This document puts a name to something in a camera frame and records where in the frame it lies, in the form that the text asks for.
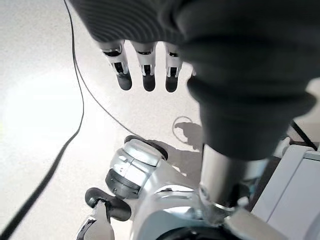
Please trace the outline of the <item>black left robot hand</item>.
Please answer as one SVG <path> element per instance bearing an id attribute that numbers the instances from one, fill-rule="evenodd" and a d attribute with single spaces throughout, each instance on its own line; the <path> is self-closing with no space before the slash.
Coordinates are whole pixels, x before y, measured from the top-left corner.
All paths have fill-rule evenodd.
<path id="1" fill-rule="evenodd" d="M 292 119 L 316 98 L 317 0 L 73 0 L 92 38 L 163 41 L 196 75 L 204 145 L 233 165 L 269 157 Z"/>

